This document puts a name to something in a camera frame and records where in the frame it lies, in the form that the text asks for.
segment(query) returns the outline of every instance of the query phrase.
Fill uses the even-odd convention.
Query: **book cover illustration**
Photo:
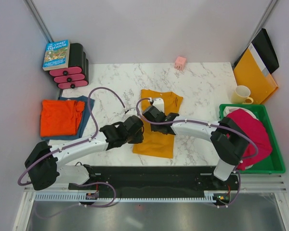
[[[48,43],[44,56],[43,69],[47,71],[68,67],[68,54],[68,40]]]

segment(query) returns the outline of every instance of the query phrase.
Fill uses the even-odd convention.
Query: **tabletop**
[[[207,121],[219,119],[219,105],[230,103],[236,87],[230,63],[187,63],[183,71],[174,69],[173,64],[92,64],[89,73],[88,86],[63,90],[62,96],[88,96],[92,89],[103,86],[115,91],[130,108],[140,99],[141,89],[173,91],[184,98],[180,115]],[[111,92],[98,90],[92,98],[99,127],[127,118]],[[94,132],[90,118],[83,136]],[[49,145],[63,142],[50,140]],[[172,159],[134,154],[132,146],[93,153],[69,165],[80,161],[92,166],[213,166],[219,159],[212,143],[181,135],[175,137]]]

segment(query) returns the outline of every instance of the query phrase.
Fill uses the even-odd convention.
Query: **white wall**
[[[33,0],[54,40],[90,63],[233,62],[270,0]]]
[[[279,90],[265,104],[286,164],[289,192],[289,0],[281,0],[266,25],[280,67],[273,73]]]
[[[18,176],[39,139],[41,100],[55,84],[41,70],[46,40],[22,0],[0,1],[0,231],[12,230]]]

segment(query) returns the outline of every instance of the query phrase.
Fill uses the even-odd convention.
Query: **pink drawer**
[[[62,68],[62,69],[56,69],[51,70],[49,74],[53,77],[57,76],[68,76],[68,75],[74,75],[82,72],[82,68],[79,66],[72,66],[68,68]]]
[[[78,80],[82,80],[85,79],[85,75],[84,74],[74,74],[74,75],[68,75],[68,76],[58,76],[53,78],[53,80],[56,83],[70,83],[73,81],[78,81]]]
[[[78,87],[83,87],[83,86],[87,86],[88,85],[88,81],[86,80],[79,80],[79,81],[74,81],[74,82],[70,82],[70,83],[58,83],[57,86],[60,89],[69,89],[69,88],[78,88]]]

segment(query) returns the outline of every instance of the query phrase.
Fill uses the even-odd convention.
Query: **green tray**
[[[269,115],[266,111],[266,108],[262,104],[221,104],[220,105],[220,118],[223,118],[223,110],[225,107],[242,107],[250,110],[255,114],[255,116],[262,122],[265,127],[269,139],[271,142],[271,146],[273,148],[272,153],[265,158],[264,160],[254,164],[253,167],[242,171],[242,173],[266,173],[266,174],[281,174],[285,173],[286,168],[283,161],[283,158],[280,153],[279,146],[276,141],[276,137],[269,119]]]

